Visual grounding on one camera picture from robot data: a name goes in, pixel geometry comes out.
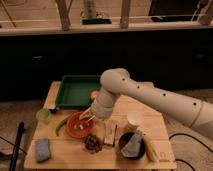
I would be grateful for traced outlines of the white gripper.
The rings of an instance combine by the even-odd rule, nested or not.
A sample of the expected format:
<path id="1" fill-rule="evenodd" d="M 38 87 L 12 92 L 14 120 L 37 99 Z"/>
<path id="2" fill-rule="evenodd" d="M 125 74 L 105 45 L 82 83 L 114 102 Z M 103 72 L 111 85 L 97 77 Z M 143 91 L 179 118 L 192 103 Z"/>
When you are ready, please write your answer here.
<path id="1" fill-rule="evenodd" d="M 86 127 L 88 125 L 87 122 L 94 119 L 95 115 L 90 111 L 89 108 L 87 108 L 85 111 L 83 111 L 79 116 L 79 126 L 80 127 Z"/>

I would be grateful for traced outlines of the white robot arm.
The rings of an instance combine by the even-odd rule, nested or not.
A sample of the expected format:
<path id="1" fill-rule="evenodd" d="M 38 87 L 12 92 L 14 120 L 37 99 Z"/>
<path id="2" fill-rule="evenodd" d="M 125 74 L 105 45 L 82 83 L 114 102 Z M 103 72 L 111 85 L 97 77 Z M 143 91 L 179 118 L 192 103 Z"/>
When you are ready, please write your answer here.
<path id="1" fill-rule="evenodd" d="M 111 117 L 121 95 L 131 97 L 213 141 L 213 104 L 159 88 L 151 88 L 130 78 L 124 68 L 108 69 L 101 74 L 100 91 L 87 113 L 100 119 Z"/>

